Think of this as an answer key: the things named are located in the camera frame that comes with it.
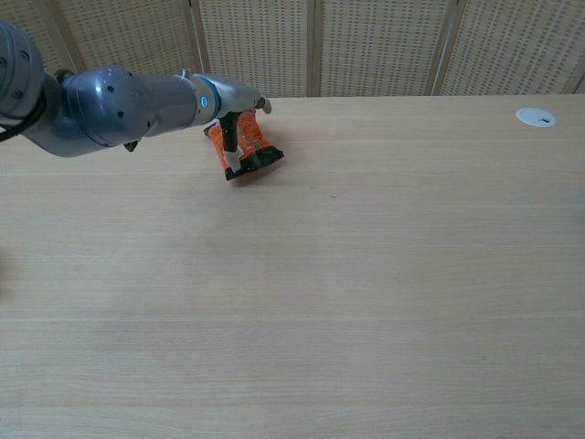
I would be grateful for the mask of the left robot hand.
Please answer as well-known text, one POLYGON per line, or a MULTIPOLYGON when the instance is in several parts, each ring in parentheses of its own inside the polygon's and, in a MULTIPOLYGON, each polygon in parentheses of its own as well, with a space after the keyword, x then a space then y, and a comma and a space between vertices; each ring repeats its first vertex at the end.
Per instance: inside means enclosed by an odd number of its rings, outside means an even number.
POLYGON ((229 168, 238 173, 241 169, 238 155, 239 116, 257 109, 271 113, 271 101, 256 88, 227 77, 215 75, 212 82, 219 97, 217 117, 222 130, 223 154, 229 168))

